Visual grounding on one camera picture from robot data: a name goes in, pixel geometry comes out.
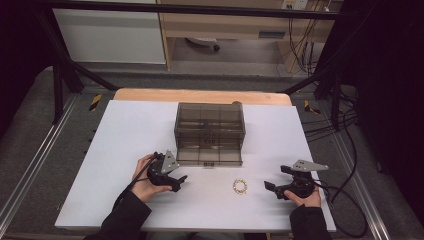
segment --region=black sleeve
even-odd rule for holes
[[[302,205],[296,208],[290,215],[290,223],[295,240],[331,239],[320,207]]]
[[[133,192],[128,192],[121,203],[103,221],[100,231],[84,240],[137,239],[140,228],[152,210]]]

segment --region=white cabinet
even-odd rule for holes
[[[54,13],[74,61],[165,64],[157,13],[68,9],[55,9]]]

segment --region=ring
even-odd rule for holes
[[[238,189],[237,188],[237,184],[238,183],[243,183],[243,189]],[[247,183],[246,181],[244,181],[243,179],[236,179],[233,183],[233,189],[237,194],[244,194],[247,191]]]

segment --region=silver metal plate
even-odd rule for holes
[[[165,159],[163,160],[162,173],[169,173],[180,166],[171,151],[166,150]]]
[[[293,171],[298,172],[310,172],[310,171],[322,171],[322,170],[328,170],[329,167],[327,165],[321,165],[305,160],[297,160],[295,164],[293,164],[293,167],[291,168]]]

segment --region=gray floor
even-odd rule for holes
[[[292,74],[284,71],[280,56],[276,54],[275,43],[228,40],[220,41],[219,44],[220,52],[214,52],[211,48],[180,39],[177,42],[173,69],[170,71],[163,66],[147,65],[123,67],[117,64],[108,65],[106,69],[104,65],[92,64],[91,67],[102,71],[99,75],[117,85],[143,88],[275,92],[291,86],[305,76],[299,72],[293,78]],[[66,199],[84,159],[84,151],[89,148],[89,140],[95,134],[93,130],[101,120],[107,101],[114,95],[113,92],[98,88],[90,80],[84,79],[84,82],[87,88],[83,94],[76,96],[75,108],[10,223],[8,236],[37,234],[40,237],[41,234],[42,238],[38,239],[49,239],[46,235],[52,236],[50,239],[59,239],[59,235],[71,239],[70,236],[86,234],[54,227],[59,213],[58,206]],[[318,103],[314,100],[314,88],[311,84],[291,96],[293,105],[298,107],[301,121],[305,123],[305,131],[328,126],[325,121],[316,122],[325,120],[323,113],[304,110],[305,100],[316,109],[329,105],[326,101]],[[354,95],[354,90],[350,88],[346,88],[346,92]],[[0,141],[0,206],[12,194],[51,127],[54,107],[52,93],[52,74],[45,71],[38,76],[12,125]],[[97,93],[102,93],[103,97],[96,111],[90,112],[88,108]],[[347,110],[349,107],[342,104],[341,108]],[[358,149],[358,172],[366,183],[391,239],[424,239],[423,227],[404,201],[392,177],[377,171],[377,163],[362,135],[360,125],[351,125],[348,129]],[[323,134],[326,133],[314,136],[307,134],[310,136],[307,139],[313,140]],[[351,149],[345,133],[342,131],[341,134],[347,147]],[[331,168],[319,173],[320,179],[330,185],[340,186],[347,174],[341,163],[335,138],[330,135],[312,141],[309,147],[315,162],[327,164]],[[355,196],[350,185],[346,190]],[[332,213],[339,225],[349,232],[358,233],[362,229],[364,223],[359,211],[343,195],[335,202]],[[340,231],[332,235],[335,239],[350,239]],[[272,239],[287,239],[286,236],[286,233],[272,234]],[[363,239],[374,239],[374,236],[368,230]]]

